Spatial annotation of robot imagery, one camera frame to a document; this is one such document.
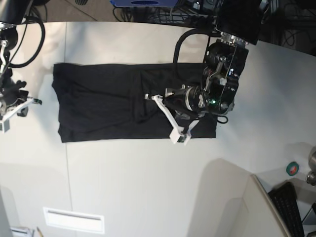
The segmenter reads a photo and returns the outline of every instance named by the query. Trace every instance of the black cloth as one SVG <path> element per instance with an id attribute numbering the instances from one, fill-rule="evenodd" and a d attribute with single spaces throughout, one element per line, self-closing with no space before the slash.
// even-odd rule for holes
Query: black cloth
<path id="1" fill-rule="evenodd" d="M 179 64 L 181 77 L 199 81 L 202 64 Z M 54 65 L 53 88 L 60 104 L 62 142 L 102 139 L 169 138 L 172 126 L 146 93 L 163 95 L 180 88 L 172 64 Z M 193 138 L 214 138 L 216 123 L 209 117 L 192 130 Z"/>

